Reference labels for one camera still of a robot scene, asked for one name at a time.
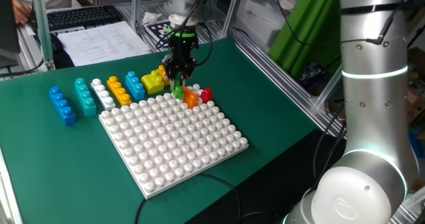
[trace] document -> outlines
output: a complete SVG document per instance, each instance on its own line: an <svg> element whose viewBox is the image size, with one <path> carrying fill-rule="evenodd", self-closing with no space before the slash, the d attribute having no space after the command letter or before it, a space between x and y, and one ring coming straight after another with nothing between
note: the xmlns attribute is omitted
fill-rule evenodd
<svg viewBox="0 0 425 224"><path fill-rule="evenodd" d="M62 33L58 38L75 66L144 55L150 50L124 21L84 31Z"/></svg>

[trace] keyboard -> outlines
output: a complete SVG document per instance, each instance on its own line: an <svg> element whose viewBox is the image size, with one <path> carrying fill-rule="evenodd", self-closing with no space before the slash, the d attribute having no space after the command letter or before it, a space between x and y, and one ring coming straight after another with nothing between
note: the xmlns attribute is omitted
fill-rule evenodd
<svg viewBox="0 0 425 224"><path fill-rule="evenodd" d="M121 13L113 5L56 11L47 14L50 31L115 23L121 21L122 18Z"/></svg>

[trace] monitor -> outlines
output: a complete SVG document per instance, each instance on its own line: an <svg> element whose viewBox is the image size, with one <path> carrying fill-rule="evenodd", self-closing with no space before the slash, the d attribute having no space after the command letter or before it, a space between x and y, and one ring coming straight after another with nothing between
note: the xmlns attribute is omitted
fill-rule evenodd
<svg viewBox="0 0 425 224"><path fill-rule="evenodd" d="M18 64L20 53L12 0L0 0L0 66Z"/></svg>

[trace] blue block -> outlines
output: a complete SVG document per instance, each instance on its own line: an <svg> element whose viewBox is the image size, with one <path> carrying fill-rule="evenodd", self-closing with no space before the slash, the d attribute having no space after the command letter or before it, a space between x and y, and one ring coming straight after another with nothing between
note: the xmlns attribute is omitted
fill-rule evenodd
<svg viewBox="0 0 425 224"><path fill-rule="evenodd" d="M50 101L52 101L54 108L58 112L60 119L65 124L65 126L75 124L75 114L71 107L69 107L68 101L65 100L64 95L60 92L59 87L52 87L48 92L48 95L50 96Z"/></svg>
<svg viewBox="0 0 425 224"><path fill-rule="evenodd" d="M84 82L84 79L77 78L74 82L75 93L77 93L78 100L80 101L81 107L84 111L84 114L88 116L96 115L96 105L92 98L92 94L87 89L87 85Z"/></svg>
<svg viewBox="0 0 425 224"><path fill-rule="evenodd" d="M134 99L140 101L145 98L145 90L140 82L140 79L135 76L135 72L130 71L126 75L126 85L133 95Z"/></svg>

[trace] orange block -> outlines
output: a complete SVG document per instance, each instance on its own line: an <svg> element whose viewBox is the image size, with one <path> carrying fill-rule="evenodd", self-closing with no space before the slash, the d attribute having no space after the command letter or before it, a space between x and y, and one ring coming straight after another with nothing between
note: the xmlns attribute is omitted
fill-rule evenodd
<svg viewBox="0 0 425 224"><path fill-rule="evenodd" d="M168 80L165 77L165 68L164 68L164 66L163 65L159 65L157 71L158 71L158 74L161 75L162 80L164 81L164 86L169 86L170 85L170 80Z"/></svg>
<svg viewBox="0 0 425 224"><path fill-rule="evenodd" d="M112 93L115 95L121 105L131 104L130 95L127 94L125 88L123 88L121 83L118 82L117 77L111 76L107 83L108 87L111 89Z"/></svg>
<svg viewBox="0 0 425 224"><path fill-rule="evenodd" d="M185 94L185 98L183 99L183 102L187 104L187 106L192 109L195 106L198 106L198 96L194 92L192 92L190 89L183 87L183 93Z"/></svg>

